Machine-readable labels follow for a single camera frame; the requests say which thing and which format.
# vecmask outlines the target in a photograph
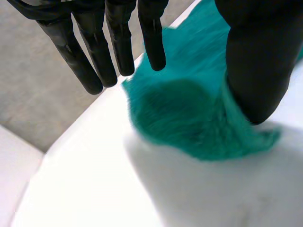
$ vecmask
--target teal fur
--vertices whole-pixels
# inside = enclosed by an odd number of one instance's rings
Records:
[[[255,131],[225,82],[229,26],[213,0],[202,0],[177,28],[163,30],[167,66],[151,69],[146,54],[123,83],[130,118],[147,140],[199,160],[226,160],[269,151],[277,129]]]

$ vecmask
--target black glove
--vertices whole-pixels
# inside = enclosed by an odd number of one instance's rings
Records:
[[[25,17],[38,22],[90,94],[98,94],[103,86],[112,87],[117,83],[115,68],[103,33],[105,14],[119,71],[123,76],[134,73],[128,21],[136,7],[136,0],[8,1]],[[154,70],[165,67],[160,17],[167,4],[168,0],[139,0],[138,2],[145,48]],[[97,73],[75,38],[71,13],[77,21]]]

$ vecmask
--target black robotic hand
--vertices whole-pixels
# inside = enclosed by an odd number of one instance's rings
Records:
[[[37,21],[85,89],[93,95],[100,93],[103,87],[112,87],[117,83],[116,72],[103,33],[104,16],[121,75],[129,76],[134,73],[128,21],[136,7],[136,0],[100,1],[103,1],[102,6],[93,11],[81,9],[72,11],[97,74],[74,36],[70,14],[53,21]],[[167,4],[168,0],[138,0],[138,16],[145,49],[154,70],[163,69],[166,63],[160,17]]]

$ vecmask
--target concrete floor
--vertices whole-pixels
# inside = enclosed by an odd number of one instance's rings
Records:
[[[170,0],[163,25],[170,25],[193,1]],[[137,11],[129,25],[137,58],[143,51]],[[107,26],[104,30],[110,43]],[[36,22],[4,0],[0,31],[0,124],[46,152],[97,96],[84,90]],[[75,34],[87,54],[78,29]]]

